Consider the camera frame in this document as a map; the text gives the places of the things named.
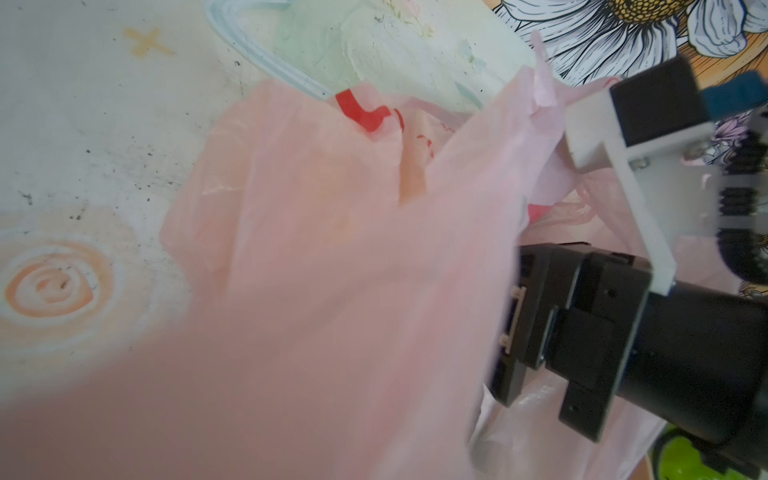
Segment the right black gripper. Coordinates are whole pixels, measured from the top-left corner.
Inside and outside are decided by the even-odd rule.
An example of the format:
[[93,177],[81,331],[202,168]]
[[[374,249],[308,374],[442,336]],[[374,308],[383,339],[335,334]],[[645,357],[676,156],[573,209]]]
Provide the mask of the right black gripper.
[[528,370],[567,383],[560,421],[599,441],[615,398],[674,427],[719,472],[767,468],[767,303],[675,283],[586,243],[520,250],[488,387],[510,406]]

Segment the bright green lime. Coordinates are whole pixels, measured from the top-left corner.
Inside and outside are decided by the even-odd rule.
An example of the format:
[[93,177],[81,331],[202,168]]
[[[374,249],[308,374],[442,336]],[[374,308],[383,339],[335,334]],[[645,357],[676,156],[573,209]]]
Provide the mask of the bright green lime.
[[656,480],[744,480],[746,476],[727,470],[720,473],[706,466],[691,441],[668,425],[649,451]]

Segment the pink plastic bag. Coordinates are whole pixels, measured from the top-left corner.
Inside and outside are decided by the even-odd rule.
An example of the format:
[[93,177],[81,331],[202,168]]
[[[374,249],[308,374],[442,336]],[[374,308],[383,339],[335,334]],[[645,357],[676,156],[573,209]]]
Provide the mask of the pink plastic bag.
[[572,174],[570,88],[520,70],[434,159],[269,81],[215,126],[163,240],[200,288],[179,329],[1,414],[5,479],[623,479],[662,428],[620,401],[594,444],[533,377],[471,436],[531,200]]

